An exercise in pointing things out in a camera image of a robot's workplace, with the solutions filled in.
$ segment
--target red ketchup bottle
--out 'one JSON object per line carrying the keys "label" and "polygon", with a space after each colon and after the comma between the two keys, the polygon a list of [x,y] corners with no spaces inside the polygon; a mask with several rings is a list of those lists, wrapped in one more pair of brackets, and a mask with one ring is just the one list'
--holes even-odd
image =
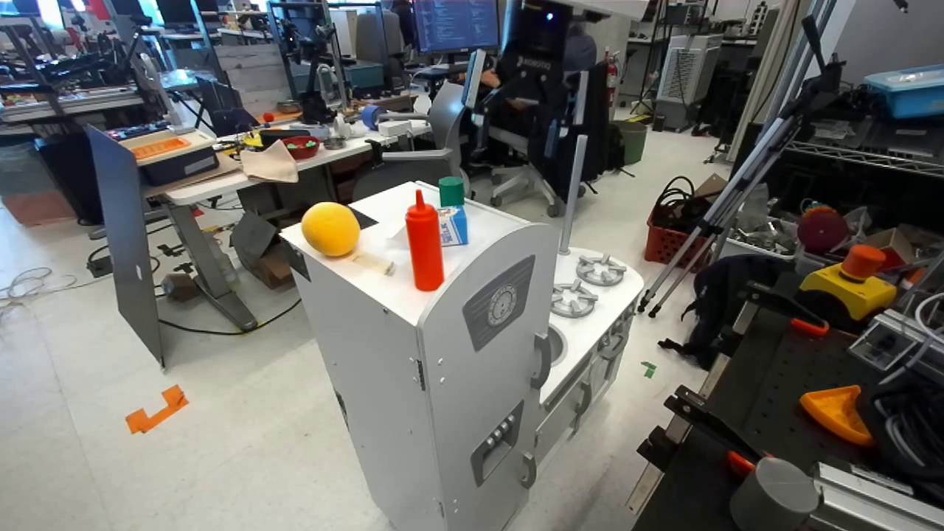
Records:
{"label": "red ketchup bottle", "polygon": [[416,288],[437,291],[442,287],[441,212],[422,201],[422,189],[416,189],[416,203],[409,212],[409,237]]}

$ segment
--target orange tape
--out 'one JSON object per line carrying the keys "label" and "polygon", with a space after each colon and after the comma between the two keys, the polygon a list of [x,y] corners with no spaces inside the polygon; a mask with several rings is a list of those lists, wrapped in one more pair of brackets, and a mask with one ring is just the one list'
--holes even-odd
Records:
{"label": "orange tape", "polygon": [[146,409],[137,409],[124,415],[130,433],[147,433],[189,403],[180,387],[168,387],[164,396],[165,406],[161,414],[147,415]]}

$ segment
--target bag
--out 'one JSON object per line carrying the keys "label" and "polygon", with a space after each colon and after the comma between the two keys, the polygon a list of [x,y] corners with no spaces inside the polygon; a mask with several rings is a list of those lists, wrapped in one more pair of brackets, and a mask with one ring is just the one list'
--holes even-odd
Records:
{"label": "bag", "polygon": [[696,309],[696,328],[684,344],[662,340],[667,352],[693,356],[696,365],[712,369],[714,356],[724,349],[724,334],[742,312],[743,302],[739,299],[742,287],[755,279],[774,287],[786,262],[771,257],[727,257],[712,262],[696,273],[696,302],[683,312],[683,318]]}
{"label": "bag", "polygon": [[[652,203],[649,212],[649,237],[643,257],[649,262],[673,262],[690,231],[704,220],[709,212],[709,198],[693,198],[696,185],[690,176],[678,175],[673,176],[662,195]],[[690,257],[705,245],[705,238],[696,238],[696,245],[684,254],[683,265],[690,262]]]}

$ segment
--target box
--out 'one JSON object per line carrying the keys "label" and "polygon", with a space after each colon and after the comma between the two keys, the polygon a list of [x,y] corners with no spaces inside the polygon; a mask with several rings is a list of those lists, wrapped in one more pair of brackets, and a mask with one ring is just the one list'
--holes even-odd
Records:
{"label": "box", "polygon": [[619,141],[624,141],[624,164],[636,164],[643,158],[646,150],[646,125],[616,122]]}
{"label": "box", "polygon": [[944,66],[883,71],[863,79],[894,122],[944,119]]}
{"label": "box", "polygon": [[220,167],[209,132],[153,132],[122,141],[147,185],[165,185]]}

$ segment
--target handle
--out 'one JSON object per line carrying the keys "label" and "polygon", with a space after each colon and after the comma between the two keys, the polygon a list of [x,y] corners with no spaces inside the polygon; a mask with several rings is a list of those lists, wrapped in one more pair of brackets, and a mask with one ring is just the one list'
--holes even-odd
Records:
{"label": "handle", "polygon": [[553,378],[553,337],[535,337],[535,352],[541,356],[541,371],[531,378],[531,387],[541,390]]}
{"label": "handle", "polygon": [[822,71],[826,71],[824,39],[822,39],[817,18],[816,18],[816,14],[802,18],[802,32],[807,32],[808,48],[813,48],[816,57],[817,57]]}
{"label": "handle", "polygon": [[830,337],[830,322],[792,318],[792,328],[813,337],[813,340]]}
{"label": "handle", "polygon": [[583,397],[574,403],[574,409],[580,414],[580,418],[590,409],[590,403],[594,403],[594,390],[590,390],[590,383],[586,380],[586,383],[583,383]]}
{"label": "handle", "polygon": [[137,409],[137,414],[124,415],[130,433],[147,433],[158,425],[164,425],[165,418],[173,418],[177,409],[186,406],[186,396],[184,396],[180,387],[168,387],[164,396],[165,396],[165,406],[158,409],[153,415],[147,415],[146,409]]}
{"label": "handle", "polygon": [[522,483],[527,490],[531,490],[535,481],[537,481],[537,459],[535,459],[535,455],[522,455],[519,483]]}

